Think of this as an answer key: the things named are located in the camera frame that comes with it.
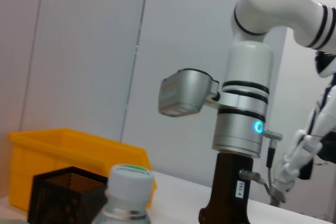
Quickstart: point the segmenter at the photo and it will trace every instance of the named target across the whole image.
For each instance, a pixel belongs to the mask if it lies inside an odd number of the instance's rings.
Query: plastic water bottle
[[[150,202],[153,173],[135,165],[112,167],[108,202],[92,224],[150,224],[146,205]]]

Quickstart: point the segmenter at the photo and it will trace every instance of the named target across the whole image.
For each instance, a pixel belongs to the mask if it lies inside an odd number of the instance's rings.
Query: label sticker
[[[236,198],[243,199],[244,189],[245,189],[245,182],[238,180],[237,181],[237,188],[236,188]]]

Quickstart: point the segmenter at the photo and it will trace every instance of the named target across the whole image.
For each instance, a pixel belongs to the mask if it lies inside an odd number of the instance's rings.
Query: white wall
[[[0,0],[0,197],[7,194],[11,149],[19,131],[39,0]]]
[[[336,0],[314,0],[336,6]],[[319,94],[330,79],[318,77],[314,65],[315,52],[298,46],[292,31],[287,31],[284,53],[277,83],[274,106],[270,118],[272,130],[283,133],[276,160],[289,148],[292,136],[301,129]],[[335,197],[335,165],[314,166],[312,180],[297,181],[288,194],[288,203],[283,207],[310,216],[332,215]]]
[[[42,0],[23,130],[119,140],[143,0]]]
[[[185,67],[202,69],[223,82],[236,1],[146,0],[122,141],[144,147],[159,172],[212,184],[217,155],[211,149],[216,111],[204,108],[199,115],[164,117],[157,112],[158,94],[161,80]],[[275,29],[266,39],[275,52],[272,95],[284,39],[284,28]],[[255,170],[260,166],[260,161],[255,161]],[[262,200],[260,191],[264,189],[253,184],[251,197]]]

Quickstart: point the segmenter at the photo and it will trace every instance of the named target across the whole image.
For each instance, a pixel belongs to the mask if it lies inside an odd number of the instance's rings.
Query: black stripe
[[[327,23],[327,17],[328,17],[328,8],[325,4],[321,4],[322,7],[323,7],[323,18],[322,18],[322,23],[321,23],[321,26],[320,26],[320,29],[318,31],[318,33],[316,34],[316,37],[315,39],[312,41],[312,43],[310,43],[308,46],[306,47],[313,47],[316,42],[321,38],[321,35],[324,31],[324,28],[326,26],[326,23]]]
[[[217,95],[215,97],[213,97],[212,100],[215,101],[215,102],[218,102],[220,100],[220,98],[221,98],[221,95],[220,95],[219,92],[217,92]]]
[[[250,81],[226,81],[223,83],[222,88],[224,86],[231,86],[231,85],[237,85],[237,86],[246,86],[246,87],[251,87],[251,88],[256,88],[263,90],[264,92],[269,94],[269,89],[268,87],[255,83],[255,82],[250,82]]]
[[[236,90],[236,89],[229,89],[229,90],[225,90],[224,92],[225,93],[230,93],[230,94],[243,95],[245,97],[255,98],[255,99],[258,99],[258,100],[263,101],[264,103],[268,104],[268,99],[261,94],[256,94],[256,93],[252,93],[252,92],[249,92],[249,91]]]
[[[210,74],[208,74],[207,72],[203,71],[203,70],[199,70],[199,69],[196,69],[196,68],[184,68],[184,69],[181,69],[179,70],[178,72],[181,72],[183,70],[193,70],[193,71],[196,71],[196,72],[200,72],[200,73],[203,73],[203,74],[206,74],[207,76],[209,76],[214,82],[217,82],[219,84],[219,81],[216,81],[214,80],[214,78],[212,78],[212,76]]]
[[[256,118],[264,123],[266,122],[266,118],[263,115],[260,115],[256,112],[248,111],[248,110],[241,110],[241,109],[219,109],[218,114],[239,114],[239,115],[246,115],[250,116],[251,118]]]
[[[262,36],[262,35],[265,35],[266,33],[261,33],[261,34],[257,34],[257,33],[253,33],[253,32],[251,32],[251,31],[249,31],[249,30],[246,30],[240,23],[239,23],[239,21],[238,21],[238,18],[237,18],[237,15],[236,15],[236,8],[235,8],[235,10],[234,10],[234,17],[235,17],[235,21],[236,21],[236,23],[237,23],[237,26],[243,31],[243,32],[245,32],[245,33],[247,33],[247,34],[250,34],[250,35],[254,35],[254,36]]]
[[[330,30],[328,32],[328,35],[326,36],[326,38],[322,42],[322,44],[319,47],[315,48],[315,50],[320,50],[322,47],[324,47],[328,43],[329,39],[332,36],[332,33],[334,32],[335,24],[336,24],[336,9],[333,6],[330,6],[330,7],[331,7],[331,10],[332,10],[332,22],[331,22]]]

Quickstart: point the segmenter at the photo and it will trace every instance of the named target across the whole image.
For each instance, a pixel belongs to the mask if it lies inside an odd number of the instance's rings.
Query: dark brown base
[[[231,153],[219,153],[210,202],[202,208],[200,224],[250,224],[247,200],[250,181],[239,178],[239,171],[252,170],[253,159]]]

